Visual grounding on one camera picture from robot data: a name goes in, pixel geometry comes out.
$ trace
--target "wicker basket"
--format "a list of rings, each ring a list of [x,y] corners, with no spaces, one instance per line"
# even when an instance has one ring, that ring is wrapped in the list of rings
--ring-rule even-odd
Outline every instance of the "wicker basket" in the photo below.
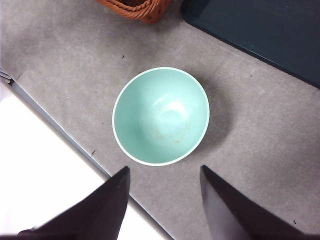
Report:
[[[167,10],[171,0],[96,0],[128,19],[155,23]]]

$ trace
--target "bowl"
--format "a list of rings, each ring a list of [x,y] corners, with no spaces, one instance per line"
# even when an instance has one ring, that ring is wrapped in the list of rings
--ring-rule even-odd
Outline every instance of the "bowl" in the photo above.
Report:
[[[124,86],[113,107],[112,128],[128,157],[164,166],[185,158],[199,145],[209,115],[207,95],[193,76],[157,67]]]

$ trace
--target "mint green bowl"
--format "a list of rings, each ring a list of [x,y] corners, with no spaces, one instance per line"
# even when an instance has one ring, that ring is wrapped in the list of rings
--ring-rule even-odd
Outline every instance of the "mint green bowl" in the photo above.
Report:
[[[114,104],[112,128],[131,159],[164,166],[185,158],[199,145],[209,112],[207,95],[193,76],[158,67],[125,85]]]

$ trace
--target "bowl rim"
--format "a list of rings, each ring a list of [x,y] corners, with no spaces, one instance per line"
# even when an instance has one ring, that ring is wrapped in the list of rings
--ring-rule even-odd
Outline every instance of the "bowl rim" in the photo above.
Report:
[[[116,112],[116,108],[118,106],[118,102],[119,102],[119,99],[120,97],[122,96],[123,92],[127,89],[127,87],[133,82],[135,81],[136,79],[138,79],[140,76],[144,75],[144,74],[147,74],[149,72],[153,72],[153,71],[157,71],[157,70],[173,70],[173,71],[177,71],[177,72],[180,72],[180,73],[183,73],[185,75],[187,75],[188,77],[190,77],[198,86],[199,86],[199,89],[202,91],[203,93],[203,97],[205,99],[205,102],[206,102],[206,108],[207,108],[207,118],[206,118],[206,123],[205,123],[205,126],[204,126],[204,129],[202,131],[202,134],[201,136],[199,137],[199,139],[197,140],[197,142],[183,155],[177,157],[176,159],[173,159],[173,160],[170,160],[170,161],[167,161],[167,162],[162,162],[162,163],[150,163],[150,162],[146,162],[146,161],[143,161],[143,160],[140,160],[136,157],[134,157],[133,155],[131,155],[125,148],[124,146],[121,144],[118,136],[117,136],[117,133],[116,133],[116,128],[115,128],[115,112]],[[115,140],[117,142],[117,144],[119,145],[119,147],[121,148],[121,150],[129,157],[131,158],[132,160],[136,161],[137,163],[140,163],[140,164],[143,164],[143,165],[147,165],[147,166],[153,166],[153,167],[161,167],[161,166],[166,166],[166,165],[170,165],[170,164],[174,164],[182,159],[184,159],[185,157],[187,157],[189,154],[191,154],[197,147],[198,145],[201,143],[202,139],[204,138],[206,132],[207,132],[207,129],[208,129],[208,125],[209,125],[209,119],[210,119],[210,106],[209,106],[209,100],[208,100],[208,97],[207,97],[207,94],[204,90],[204,88],[202,87],[202,85],[198,82],[198,80],[193,77],[191,74],[187,73],[186,71],[183,71],[181,69],[178,69],[178,68],[175,68],[175,67],[171,67],[171,66],[160,66],[160,67],[155,67],[155,68],[150,68],[148,70],[145,70],[141,73],[139,73],[138,75],[136,75],[135,77],[133,77],[130,81],[127,82],[127,84],[122,88],[122,90],[120,91],[119,95],[117,96],[116,100],[115,100],[115,103],[114,103],[114,106],[113,106],[113,110],[112,110],[112,130],[113,130],[113,135],[115,137]]]

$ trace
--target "white floor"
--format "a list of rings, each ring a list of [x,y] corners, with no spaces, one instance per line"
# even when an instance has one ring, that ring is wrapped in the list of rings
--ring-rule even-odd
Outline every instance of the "white floor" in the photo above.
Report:
[[[0,80],[0,234],[40,226],[104,182],[84,157]],[[129,202],[119,240],[167,240]]]

